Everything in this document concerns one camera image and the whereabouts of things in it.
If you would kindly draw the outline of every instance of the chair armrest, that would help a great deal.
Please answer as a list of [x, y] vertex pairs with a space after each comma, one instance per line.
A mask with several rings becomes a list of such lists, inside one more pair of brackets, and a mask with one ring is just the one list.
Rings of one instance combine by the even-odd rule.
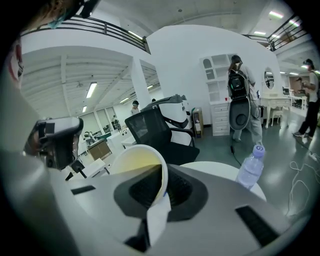
[[182, 132], [187, 133], [191, 136], [192, 146], [195, 147], [195, 134], [191, 129], [182, 129], [182, 128], [170, 128], [173, 132]]

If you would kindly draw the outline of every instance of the cup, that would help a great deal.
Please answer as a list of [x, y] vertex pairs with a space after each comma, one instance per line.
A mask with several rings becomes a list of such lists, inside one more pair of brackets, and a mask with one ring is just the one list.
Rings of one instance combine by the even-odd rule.
[[142, 167], [153, 167], [155, 165], [161, 165], [162, 168], [161, 188], [152, 203], [152, 205], [155, 205], [166, 193], [168, 167], [162, 155], [153, 147], [142, 144], [128, 147], [114, 160], [112, 174], [134, 172]]

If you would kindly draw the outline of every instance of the metal railing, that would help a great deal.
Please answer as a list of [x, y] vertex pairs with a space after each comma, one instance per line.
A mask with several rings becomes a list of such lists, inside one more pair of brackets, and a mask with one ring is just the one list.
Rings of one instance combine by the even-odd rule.
[[243, 36], [256, 40], [259, 44], [274, 52], [306, 34], [308, 33], [303, 29], [302, 20], [293, 15], [269, 36], [252, 34], [244, 34]]
[[[34, 32], [38, 31], [45, 31], [50, 30], [47, 25], [43, 25], [38, 27], [37, 29], [22, 33], [21, 36], [25, 36]], [[117, 25], [111, 24], [109, 22], [97, 19], [97, 18], [87, 18], [83, 19], [79, 15], [75, 15], [73, 18], [64, 21], [61, 25], [59, 25], [56, 30], [81, 30], [81, 31], [88, 31], [94, 32], [102, 35], [106, 35], [109, 37], [113, 37], [128, 44], [131, 44], [139, 49], [150, 53], [149, 47], [147, 44], [146, 38], [139, 38], [129, 31], [119, 27]]]

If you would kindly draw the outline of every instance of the bottle cap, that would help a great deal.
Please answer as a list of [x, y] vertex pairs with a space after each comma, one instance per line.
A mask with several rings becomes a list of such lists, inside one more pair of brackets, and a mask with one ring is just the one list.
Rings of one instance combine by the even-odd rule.
[[262, 145], [255, 145], [253, 147], [253, 151], [252, 154], [256, 157], [256, 158], [262, 158], [265, 155], [265, 147]]

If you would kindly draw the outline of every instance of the ceiling light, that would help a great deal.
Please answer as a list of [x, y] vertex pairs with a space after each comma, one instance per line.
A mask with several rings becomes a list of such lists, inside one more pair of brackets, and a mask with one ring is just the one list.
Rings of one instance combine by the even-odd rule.
[[137, 35], [131, 31], [128, 31], [131, 35], [134, 35], [135, 37], [139, 38], [140, 40], [142, 40], [143, 38], [140, 35]]
[[295, 25], [296, 27], [300, 26], [298, 23], [294, 22], [293, 20], [289, 20], [289, 23]]
[[273, 16], [276, 16], [276, 17], [278, 17], [278, 18], [280, 18], [280, 19], [282, 19], [282, 18], [284, 17], [282, 14], [277, 13], [277, 12], [275, 12], [275, 11], [270, 11], [269, 14], [270, 14], [270, 15], [273, 15]]
[[120, 103], [125, 102], [128, 99], [129, 99], [129, 97], [126, 97], [125, 99], [121, 100]]
[[265, 35], [266, 34], [265, 32], [260, 32], [260, 31], [255, 31], [254, 33], [258, 34], [258, 35]]
[[92, 83], [90, 84], [90, 88], [89, 88], [89, 90], [88, 90], [88, 93], [86, 94], [86, 97], [87, 97], [87, 98], [90, 98], [90, 97], [91, 97], [91, 95], [94, 93], [94, 90], [95, 90], [96, 86], [97, 86], [97, 82], [92, 82]]

